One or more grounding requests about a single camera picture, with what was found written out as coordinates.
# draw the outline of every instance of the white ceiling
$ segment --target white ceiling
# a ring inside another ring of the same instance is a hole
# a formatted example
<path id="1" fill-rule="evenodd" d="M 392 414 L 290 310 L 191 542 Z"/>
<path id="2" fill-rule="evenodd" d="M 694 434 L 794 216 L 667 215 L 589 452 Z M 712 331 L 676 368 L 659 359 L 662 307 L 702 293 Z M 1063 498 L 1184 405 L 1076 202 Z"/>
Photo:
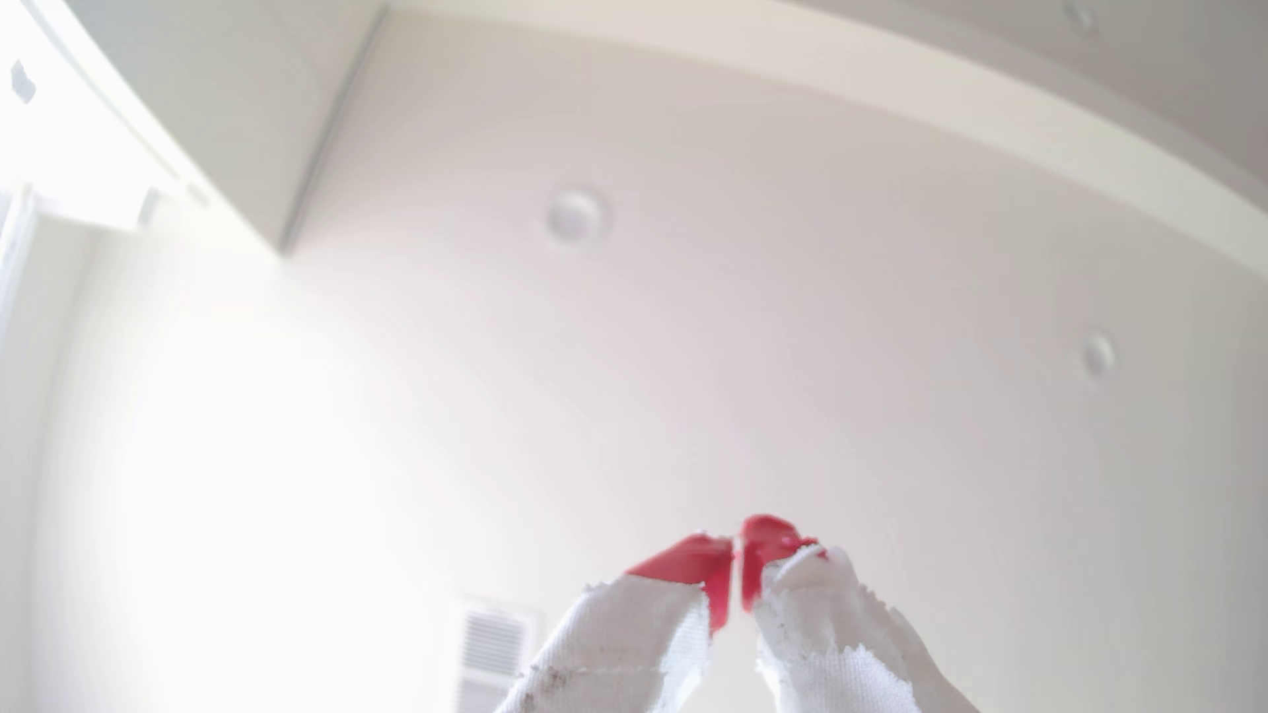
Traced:
<path id="1" fill-rule="evenodd" d="M 534 230 L 574 183 L 614 206 L 597 252 Z M 366 398 L 417 405 L 384 439 L 453 466 L 408 488 L 431 537 L 469 533 L 437 554 L 456 591 L 557 615 L 771 510 L 850 549 L 983 710 L 1268 702 L 1268 284 L 1183 236 L 810 91 L 422 16 L 309 221 L 295 270 L 382 359 Z M 721 644 L 691 709 L 770 709 L 751 632 Z"/>
<path id="2" fill-rule="evenodd" d="M 614 230 L 557 250 L 578 184 Z M 756 511 L 981 710 L 1268 704 L 1268 283 L 1142 213 L 790 84 L 398 14 L 304 226 L 285 261 L 103 241 L 46 713 L 445 710 L 460 595 L 553 622 Z M 771 710 L 753 653 L 735 614 L 689 710 Z"/>
<path id="3" fill-rule="evenodd" d="M 1168 127 L 1134 115 L 1126 100 L 1187 132 L 1246 176 L 1220 170 L 1268 206 L 1268 4 L 1255 0 L 791 0 L 874 22 L 1014 72 L 1084 103 L 1165 146 Z M 1088 32 L 1070 9 L 1094 18 Z M 1051 69 L 998 47 L 1000 39 L 1108 90 L 1089 93 Z M 1184 147 L 1207 161 L 1201 147 Z"/>

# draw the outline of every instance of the white wall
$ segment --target white wall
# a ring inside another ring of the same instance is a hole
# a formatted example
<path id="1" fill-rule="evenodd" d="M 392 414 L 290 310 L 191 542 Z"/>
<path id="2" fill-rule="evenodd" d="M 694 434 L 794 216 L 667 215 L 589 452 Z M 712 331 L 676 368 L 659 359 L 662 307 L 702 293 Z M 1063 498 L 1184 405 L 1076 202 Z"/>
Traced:
<path id="1" fill-rule="evenodd" d="M 1268 207 L 1268 5 L 796 0 L 945 47 L 1145 136 Z M 1094 29 L 1080 29 L 1068 8 Z"/>
<path id="2" fill-rule="evenodd" d="M 30 552 L 48 405 L 95 231 L 42 221 L 0 337 L 0 710 L 33 710 Z"/>
<path id="3" fill-rule="evenodd" d="M 68 0 L 142 101 L 270 242 L 379 0 Z"/>
<path id="4" fill-rule="evenodd" d="M 615 209 L 596 252 L 536 230 L 574 183 Z M 459 595 L 553 620 L 765 510 L 846 546 L 983 710 L 1268 703 L 1268 285 L 929 128 L 396 16 L 292 258 L 112 236 L 85 289 L 44 713 L 444 710 Z M 691 710 L 771 709 L 752 637 Z"/>

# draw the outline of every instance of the worn fabric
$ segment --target worn fabric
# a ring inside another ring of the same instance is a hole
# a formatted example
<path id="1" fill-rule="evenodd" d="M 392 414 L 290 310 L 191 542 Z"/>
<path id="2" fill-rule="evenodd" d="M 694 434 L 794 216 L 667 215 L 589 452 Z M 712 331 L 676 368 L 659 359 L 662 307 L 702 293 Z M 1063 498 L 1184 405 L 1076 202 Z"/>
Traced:
<path id="1" fill-rule="evenodd" d="M 753 608 L 779 713 L 978 713 L 841 549 L 771 562 Z M 623 575 L 586 591 L 498 713 L 672 713 L 709 664 L 696 585 Z"/>

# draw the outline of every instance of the recessed ceiling light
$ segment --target recessed ceiling light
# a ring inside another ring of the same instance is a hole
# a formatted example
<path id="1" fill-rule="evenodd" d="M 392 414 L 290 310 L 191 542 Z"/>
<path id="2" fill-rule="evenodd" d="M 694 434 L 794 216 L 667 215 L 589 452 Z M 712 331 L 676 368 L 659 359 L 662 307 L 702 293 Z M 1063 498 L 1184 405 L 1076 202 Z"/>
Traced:
<path id="1" fill-rule="evenodd" d="M 601 241 L 611 228 L 611 211 L 593 190 L 571 188 L 550 200 L 544 227 L 555 245 L 590 247 Z"/>
<path id="2" fill-rule="evenodd" d="M 1097 25 L 1097 14 L 1080 3 L 1066 3 L 1065 4 L 1065 16 L 1074 25 L 1074 29 L 1085 37 L 1096 37 L 1101 28 Z"/>
<path id="3" fill-rule="evenodd" d="M 1079 365 L 1093 382 L 1103 382 L 1118 369 L 1118 351 L 1103 331 L 1092 331 L 1079 346 Z"/>

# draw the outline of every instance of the vent grille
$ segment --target vent grille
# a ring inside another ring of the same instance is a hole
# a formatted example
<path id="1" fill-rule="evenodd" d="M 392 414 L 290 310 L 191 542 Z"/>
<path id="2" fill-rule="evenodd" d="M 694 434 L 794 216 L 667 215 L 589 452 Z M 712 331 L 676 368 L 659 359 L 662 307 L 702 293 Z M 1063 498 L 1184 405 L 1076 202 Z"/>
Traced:
<path id="1" fill-rule="evenodd" d="M 468 612 L 463 666 L 511 677 L 524 656 L 524 622 L 500 613 Z"/>
<path id="2" fill-rule="evenodd" d="M 467 603 L 456 713 L 497 710 L 515 677 L 529 665 L 536 631 L 536 615 L 483 601 Z"/>
<path id="3" fill-rule="evenodd" d="M 458 685 L 458 713 L 493 713 L 508 690 L 510 685 L 489 685 L 463 679 Z"/>

